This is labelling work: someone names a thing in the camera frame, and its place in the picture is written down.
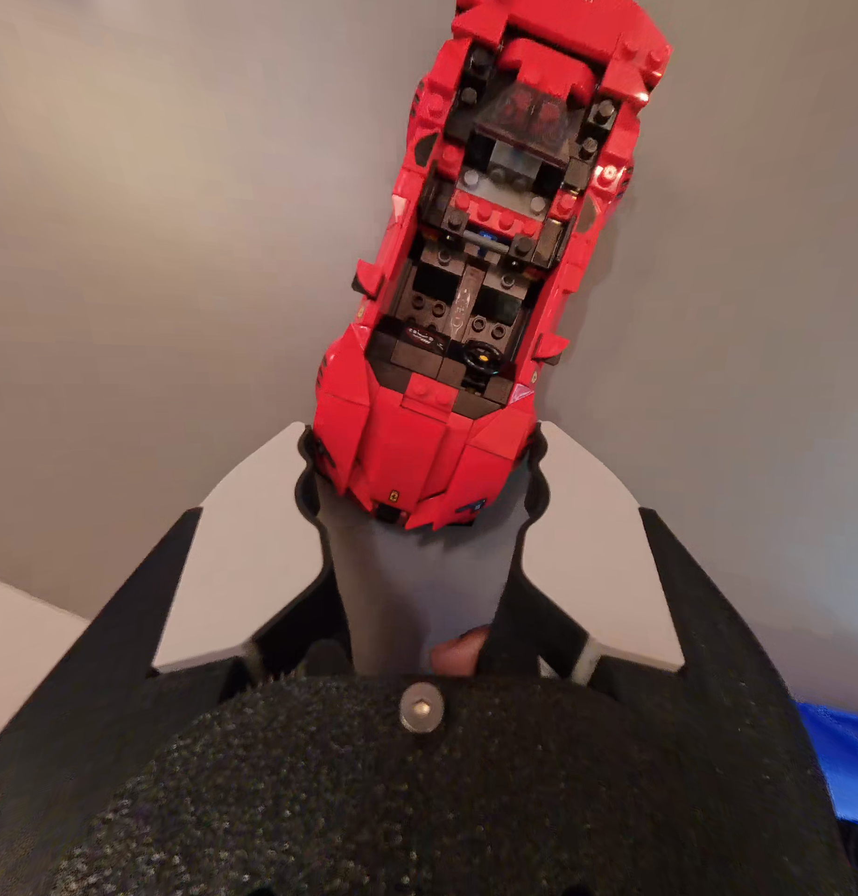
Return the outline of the person's right hand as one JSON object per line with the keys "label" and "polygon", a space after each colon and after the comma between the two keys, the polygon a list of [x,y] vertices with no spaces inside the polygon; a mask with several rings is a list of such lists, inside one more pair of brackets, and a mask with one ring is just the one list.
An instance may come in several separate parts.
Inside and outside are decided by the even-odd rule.
{"label": "person's right hand", "polygon": [[429,652],[433,675],[443,678],[471,678],[476,675],[481,650],[485,645],[490,625],[476,626],[440,644]]}

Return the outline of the lego instruction booklet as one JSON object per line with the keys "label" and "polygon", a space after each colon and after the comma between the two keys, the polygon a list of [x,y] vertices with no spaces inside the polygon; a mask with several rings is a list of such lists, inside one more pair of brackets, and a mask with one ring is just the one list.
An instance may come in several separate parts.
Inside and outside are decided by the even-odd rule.
{"label": "lego instruction booklet", "polygon": [[0,581],[0,733],[88,625]]}

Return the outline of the blue plastic storage bin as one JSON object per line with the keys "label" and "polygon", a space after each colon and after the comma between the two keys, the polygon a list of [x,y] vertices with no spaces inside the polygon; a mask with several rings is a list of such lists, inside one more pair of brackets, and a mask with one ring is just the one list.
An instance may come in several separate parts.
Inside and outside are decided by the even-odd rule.
{"label": "blue plastic storage bin", "polygon": [[858,713],[800,700],[795,706],[816,750],[838,820],[858,823]]}

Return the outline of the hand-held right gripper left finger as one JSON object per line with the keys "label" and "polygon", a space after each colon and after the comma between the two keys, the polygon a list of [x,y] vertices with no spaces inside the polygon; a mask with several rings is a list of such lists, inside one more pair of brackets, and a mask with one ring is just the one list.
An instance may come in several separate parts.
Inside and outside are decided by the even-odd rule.
{"label": "hand-held right gripper left finger", "polygon": [[257,636],[328,570],[323,532],[296,495],[305,435],[288,425],[207,495],[154,668],[253,659]]}

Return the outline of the red lego car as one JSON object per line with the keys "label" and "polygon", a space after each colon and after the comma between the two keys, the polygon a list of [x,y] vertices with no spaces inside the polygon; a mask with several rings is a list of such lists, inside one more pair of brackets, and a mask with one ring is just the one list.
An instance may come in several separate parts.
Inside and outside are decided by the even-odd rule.
{"label": "red lego car", "polygon": [[563,310],[672,53],[632,1],[457,2],[450,28],[312,424],[337,492],[408,530],[471,524],[529,447],[538,376],[568,347]]}

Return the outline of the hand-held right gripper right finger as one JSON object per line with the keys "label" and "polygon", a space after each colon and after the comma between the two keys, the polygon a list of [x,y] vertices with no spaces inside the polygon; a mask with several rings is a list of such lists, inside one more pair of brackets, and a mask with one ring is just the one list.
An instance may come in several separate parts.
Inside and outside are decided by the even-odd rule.
{"label": "hand-held right gripper right finger", "polygon": [[593,673],[614,658],[678,672],[682,647],[632,493],[548,421],[538,426],[528,467],[512,618],[542,667]]}

